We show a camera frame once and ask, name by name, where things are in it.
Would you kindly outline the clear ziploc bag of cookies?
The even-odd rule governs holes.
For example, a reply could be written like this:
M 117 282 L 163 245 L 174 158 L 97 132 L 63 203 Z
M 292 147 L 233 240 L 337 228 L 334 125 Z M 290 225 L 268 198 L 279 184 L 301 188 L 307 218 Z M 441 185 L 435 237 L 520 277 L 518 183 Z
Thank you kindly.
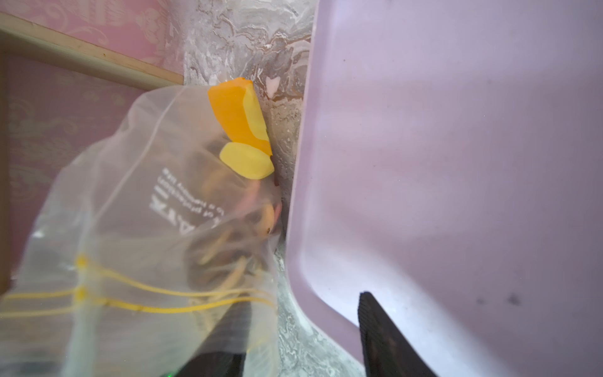
M 272 155 L 251 80 L 139 97 L 53 183 L 1 301 L 1 374 L 175 376 L 249 302 L 242 376 L 277 375 Z

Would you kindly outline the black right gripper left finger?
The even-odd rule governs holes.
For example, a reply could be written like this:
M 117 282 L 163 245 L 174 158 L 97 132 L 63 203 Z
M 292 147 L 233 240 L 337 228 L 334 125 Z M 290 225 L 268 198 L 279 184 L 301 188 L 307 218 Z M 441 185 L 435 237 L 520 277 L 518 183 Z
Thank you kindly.
M 235 303 L 175 376 L 242 376 L 251 333 L 251 303 Z

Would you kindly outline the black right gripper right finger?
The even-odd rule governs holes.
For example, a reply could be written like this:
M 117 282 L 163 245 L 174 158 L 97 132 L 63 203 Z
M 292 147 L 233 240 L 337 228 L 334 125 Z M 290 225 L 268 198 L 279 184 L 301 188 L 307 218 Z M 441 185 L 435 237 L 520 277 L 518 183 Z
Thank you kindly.
M 357 310 L 367 377 L 436 377 L 370 292 Z

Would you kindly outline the lilac plastic tray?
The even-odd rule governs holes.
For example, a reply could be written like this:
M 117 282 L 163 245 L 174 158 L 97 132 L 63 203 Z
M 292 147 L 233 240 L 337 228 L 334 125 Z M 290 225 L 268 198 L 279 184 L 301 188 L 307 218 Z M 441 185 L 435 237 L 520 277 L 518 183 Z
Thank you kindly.
M 321 1 L 287 227 L 309 320 L 440 376 L 602 374 L 600 1 Z

